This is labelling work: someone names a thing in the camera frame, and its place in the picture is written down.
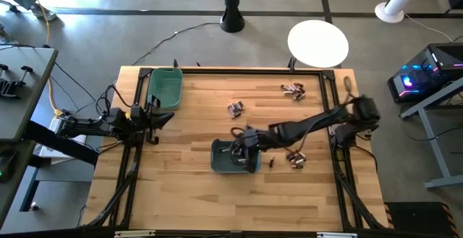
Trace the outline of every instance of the round light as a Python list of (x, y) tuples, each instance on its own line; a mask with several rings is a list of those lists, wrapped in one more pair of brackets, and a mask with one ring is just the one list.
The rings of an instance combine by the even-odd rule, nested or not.
[(295, 25), (288, 35), (291, 54), (303, 64), (328, 68), (342, 63), (349, 53), (349, 42), (336, 26), (307, 20)]
[(408, 77), (408, 76), (403, 76), (402, 82), (404, 82), (404, 85), (407, 86), (407, 87), (412, 87), (413, 86), (413, 83), (410, 82), (410, 77)]

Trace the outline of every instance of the floor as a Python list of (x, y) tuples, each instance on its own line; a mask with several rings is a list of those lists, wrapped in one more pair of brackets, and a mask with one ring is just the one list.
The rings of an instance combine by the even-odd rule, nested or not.
[[(57, 62), (93, 96), (117, 78), (121, 65), (133, 64), (175, 31), (204, 22), (218, 22), (214, 15), (224, 9), (223, 0), (41, 0), (47, 7), (60, 10), (59, 20), (50, 24), (49, 45), (59, 50)], [(382, 120), (374, 132), (372, 146), (378, 158), (378, 176), (385, 201), (441, 201), (450, 206), (460, 235), (463, 234), (463, 186), (444, 187), (427, 191), (423, 182), (441, 177), (432, 150), (426, 142), (415, 142), (404, 134), (406, 130), (417, 138), (425, 137), (419, 124), (401, 122), (399, 106), (391, 101), (387, 79), (429, 43), (445, 43), (444, 36), (404, 20), (389, 25), (372, 16), (376, 4), (387, 0), (328, 0), (332, 12), (367, 13), (366, 17), (333, 18), (349, 40), (350, 52), (341, 64), (354, 69), (360, 91), (375, 98)], [(184, 15), (158, 15), (158, 12), (125, 12), (129, 15), (104, 15), (104, 11), (70, 14), (66, 8), (113, 10), (203, 10)], [(284, 67), (291, 56), (286, 45), (289, 30), (307, 19), (324, 20), (321, 0), (241, 0), (240, 9), (246, 27), (237, 34), (224, 33), (217, 25), (182, 33), (165, 42), (142, 59), (142, 65), (170, 65), (176, 59), (181, 66), (246, 66)], [(313, 17), (259, 17), (257, 11), (304, 12)], [(442, 13), (437, 0), (412, 0), (409, 13)], [(417, 21), (443, 31), (452, 38), (463, 33), (462, 19), (418, 19)], [(41, 46), (45, 43), (46, 26), (31, 14), (13, 14), (7, 7), (0, 9), (0, 22), (20, 43)], [(59, 70), (52, 75), (70, 93), (79, 107), (91, 99)], [(55, 85), (54, 98), (60, 109), (76, 110), (69, 97)], [(49, 125), (53, 111), (48, 103), (48, 89), (43, 91), (33, 120)], [(93, 106), (80, 112), (80, 117), (95, 117)], [(452, 133), (458, 137), (461, 133)], [(463, 156), (448, 156), (453, 173), (461, 171)], [(33, 169), (28, 169), (17, 193), (9, 217), (0, 233), (72, 228), (77, 225), (79, 212), (85, 204), (90, 183), (42, 182), (35, 201), (40, 211), (19, 213), (20, 201)]]

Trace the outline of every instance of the wooden tabletop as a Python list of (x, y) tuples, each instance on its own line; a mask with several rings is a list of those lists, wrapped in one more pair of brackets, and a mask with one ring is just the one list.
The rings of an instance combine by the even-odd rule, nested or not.
[[(133, 100), (138, 71), (139, 67), (121, 68), (117, 88), (127, 102)], [(346, 96), (343, 77), (351, 77), (357, 92), (351, 69), (334, 71), (341, 101)], [(283, 96), (280, 89), (281, 84), (293, 82), (304, 84), (307, 91), (300, 102)], [(246, 110), (232, 120), (226, 107), (235, 101), (243, 102)], [(127, 109), (117, 96), (112, 105)], [(315, 76), (184, 75), (180, 108), (158, 131), (159, 145), (144, 144), (130, 228), (341, 231), (326, 129), (308, 135), (302, 150), (307, 155), (303, 169), (292, 169), (282, 149), (263, 153), (257, 174), (217, 174), (210, 165), (211, 142), (232, 140), (232, 127), (248, 124), (266, 129), (268, 124), (299, 121), (320, 112), (323, 107)], [(113, 142), (106, 138), (103, 144)], [(357, 143), (370, 150), (369, 142)], [(358, 195), (387, 226), (375, 164), (361, 150), (352, 148), (351, 153)], [(272, 169), (268, 167), (271, 156), (276, 157)], [(122, 147), (100, 155), (83, 224), (93, 220), (113, 194), (121, 157)], [(347, 204), (354, 224), (349, 199)]]

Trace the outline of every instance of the gray desk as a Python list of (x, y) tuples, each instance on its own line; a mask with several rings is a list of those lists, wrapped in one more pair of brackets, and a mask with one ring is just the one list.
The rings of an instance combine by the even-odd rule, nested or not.
[(26, 85), (17, 91), (21, 99), (0, 98), (0, 141), (21, 139), (57, 55), (58, 51), (50, 48), (8, 48), (0, 51), (0, 64), (9, 67), (3, 72), (3, 79), (19, 80), (23, 74), (22, 66), (34, 69), (26, 75)]
[(0, 152), (8, 148), (17, 150), (14, 174), (8, 182), (0, 184), (0, 228), (7, 217), (9, 207), (13, 203), (16, 191), (20, 187), (22, 175), (24, 175), (26, 171), (34, 147), (35, 141), (32, 140), (23, 140), (19, 143), (0, 144)]
[(8, 48), (0, 51), (0, 64), (9, 67), (9, 71), (3, 73), (3, 79), (20, 79), (22, 66), (34, 69), (32, 74), (26, 75), (26, 85), (17, 91), (21, 99), (0, 98), (0, 152), (7, 148), (17, 150), (14, 174), (8, 182), (0, 184), (0, 227), (7, 217), (35, 147), (35, 141), (21, 140), (21, 136), (50, 76), (57, 54), (57, 50), (50, 48)]
[[(447, 109), (448, 107), (445, 106), (437, 106), (440, 102), (456, 95), (457, 93), (463, 90), (463, 78), (460, 78), (454, 82), (452, 82), (449, 86), (439, 90), (437, 93), (432, 94), (431, 96), (427, 97), (423, 101), (415, 104), (412, 108), (407, 109), (406, 111), (400, 114), (402, 119), (406, 119), (407, 117), (418, 113), (420, 115), (420, 119), (422, 122), (423, 127), (425, 128), (426, 135), (429, 139), (431, 148), (433, 149), (434, 156), (436, 157), (437, 163), (439, 165), (439, 169), (442, 172), (442, 178), (434, 179), (429, 182), (425, 183), (425, 187), (428, 189), (436, 188), (436, 187), (445, 187), (453, 184), (463, 184), (463, 174), (459, 175), (452, 175), (449, 171), (447, 166), (446, 160), (444, 159), (443, 152), (441, 150), (441, 146), (439, 145), (439, 139), (436, 137), (434, 133), (434, 129), (430, 123), (430, 119), (428, 116), (428, 109)], [(460, 109), (458, 110), (460, 115), (463, 114), (463, 111)]]

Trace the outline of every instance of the green tray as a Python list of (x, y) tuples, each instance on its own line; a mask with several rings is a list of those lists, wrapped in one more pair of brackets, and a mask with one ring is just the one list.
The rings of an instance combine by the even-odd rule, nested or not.
[(151, 74), (147, 96), (157, 97), (162, 110), (177, 110), (182, 97), (182, 77), (182, 71), (178, 68), (155, 69)]
[[(235, 165), (230, 159), (229, 152), (221, 152), (221, 150), (230, 148), (231, 141), (214, 140), (211, 145), (211, 168), (217, 173), (248, 173), (242, 166)], [(261, 155), (258, 155), (258, 165), (255, 169), (257, 173), (260, 169)]]

